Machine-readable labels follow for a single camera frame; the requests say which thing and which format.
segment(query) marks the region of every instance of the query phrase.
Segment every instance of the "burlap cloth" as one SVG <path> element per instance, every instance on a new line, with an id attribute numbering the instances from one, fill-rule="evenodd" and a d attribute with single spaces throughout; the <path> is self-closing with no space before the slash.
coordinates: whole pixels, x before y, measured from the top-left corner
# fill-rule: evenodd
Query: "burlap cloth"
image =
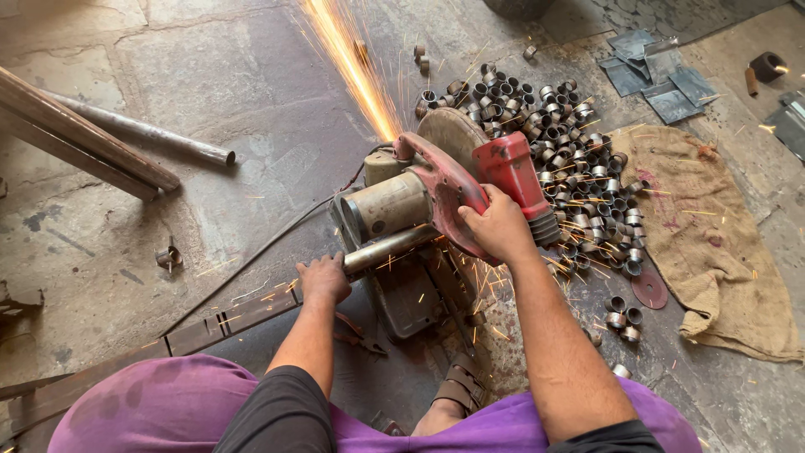
<path id="1" fill-rule="evenodd" d="M 756 359 L 802 360 L 788 291 L 721 156 L 674 127 L 609 137 L 629 157 L 624 186 L 644 179 L 670 192 L 638 198 L 649 255 L 687 309 L 679 333 Z"/>

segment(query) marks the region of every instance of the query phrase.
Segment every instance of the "concrete floor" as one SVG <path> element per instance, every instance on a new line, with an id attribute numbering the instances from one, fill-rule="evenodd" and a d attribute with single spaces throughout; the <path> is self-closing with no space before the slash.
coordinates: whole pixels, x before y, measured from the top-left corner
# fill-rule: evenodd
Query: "concrete floor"
<path id="1" fill-rule="evenodd" d="M 618 97 L 596 66 L 608 53 L 605 39 L 611 32 L 559 46 L 540 25 L 504 21 L 481 0 L 372 2 L 365 12 L 360 6 L 356 14 L 365 20 L 375 57 L 396 61 L 402 49 L 406 96 L 397 101 L 408 129 L 415 128 L 410 100 L 428 84 L 409 55 L 415 40 L 425 43 L 435 61 L 430 84 L 440 93 L 465 77 L 482 51 L 478 61 L 495 60 L 534 86 L 577 79 L 580 90 L 597 99 L 599 131 L 660 124 L 639 95 Z M 0 2 L 1 66 L 39 87 L 80 94 L 239 155 L 235 169 L 221 170 L 147 149 L 183 186 L 142 203 L 0 135 L 0 173 L 9 184 L 8 197 L 0 200 L 0 277 L 12 291 L 32 285 L 47 291 L 40 317 L 0 333 L 0 385 L 75 372 L 150 343 L 285 222 L 349 179 L 375 138 L 332 64 L 300 33 L 295 19 L 301 17 L 290 0 Z M 805 338 L 803 166 L 757 128 L 776 108 L 779 94 L 801 87 L 802 27 L 802 16 L 785 5 L 684 46 L 687 63 L 728 96 L 675 126 L 718 142 L 777 260 Z M 539 49 L 532 63 L 521 56 L 528 43 Z M 766 50 L 786 59 L 792 72 L 749 98 L 743 69 Z M 396 64 L 391 68 L 398 70 Z M 154 266 L 152 255 L 170 234 L 184 254 L 184 268 L 172 276 Z M 227 306 L 266 279 L 289 281 L 296 261 L 339 248 L 322 210 L 205 308 Z M 585 321 L 600 317 L 599 300 L 607 294 L 631 294 L 620 277 L 594 280 L 571 287 L 570 297 L 582 299 L 577 307 Z M 498 297 L 490 322 L 512 341 L 487 330 L 479 335 L 493 352 L 493 393 L 503 397 L 522 391 L 527 382 L 514 302 L 502 293 Z M 379 329 L 359 285 L 340 310 L 370 333 Z M 200 310 L 191 320 L 205 313 Z M 706 451 L 803 451 L 805 378 L 798 365 L 683 342 L 675 331 L 682 316 L 674 302 L 648 314 L 646 339 L 637 350 L 605 333 L 602 354 L 676 405 L 709 446 Z M 207 352 L 262 373 L 294 318 L 285 314 L 240 335 L 242 342 L 230 339 Z M 337 344 L 333 401 L 365 422 L 383 409 L 411 430 L 458 347 L 449 327 L 399 346 L 378 332 L 392 349 L 381 360 Z M 0 422 L 0 438 L 7 429 Z"/>

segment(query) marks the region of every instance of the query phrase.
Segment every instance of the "red cutting disc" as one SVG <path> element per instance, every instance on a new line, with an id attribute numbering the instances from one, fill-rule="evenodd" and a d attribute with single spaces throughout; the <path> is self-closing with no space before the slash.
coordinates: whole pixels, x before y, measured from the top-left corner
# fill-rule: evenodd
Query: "red cutting disc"
<path id="1" fill-rule="evenodd" d="M 652 268 L 643 268 L 640 275 L 632 277 L 632 291 L 643 305 L 651 309 L 659 310 L 668 303 L 668 287 Z"/>

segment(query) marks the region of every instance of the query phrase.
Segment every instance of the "pliers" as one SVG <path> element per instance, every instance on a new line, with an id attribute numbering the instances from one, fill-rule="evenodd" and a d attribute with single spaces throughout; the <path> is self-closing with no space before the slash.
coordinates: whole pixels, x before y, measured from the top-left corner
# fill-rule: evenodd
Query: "pliers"
<path id="1" fill-rule="evenodd" d="M 352 322 L 351 319 L 347 318 L 345 314 L 336 312 L 336 318 L 339 318 L 341 321 L 346 322 L 349 328 L 355 332 L 357 337 L 333 332 L 332 337 L 334 339 L 345 341 L 353 346 L 360 344 L 361 346 L 365 347 L 371 352 L 388 355 L 388 353 L 382 347 L 380 347 L 376 339 L 369 337 L 368 335 L 363 335 L 363 328 L 360 326 L 356 326 L 355 323 Z"/>

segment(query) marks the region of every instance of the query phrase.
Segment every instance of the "brown sandal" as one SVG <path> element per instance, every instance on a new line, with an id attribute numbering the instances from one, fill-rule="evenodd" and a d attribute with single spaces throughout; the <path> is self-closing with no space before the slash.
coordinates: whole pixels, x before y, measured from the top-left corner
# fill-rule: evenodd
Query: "brown sandal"
<path id="1" fill-rule="evenodd" d="M 462 367 L 464 372 L 456 369 L 456 365 Z M 433 401 L 440 398 L 453 400 L 464 407 L 466 416 L 470 416 L 483 407 L 488 380 L 489 370 L 482 370 L 469 355 L 460 352 L 450 364 Z"/>

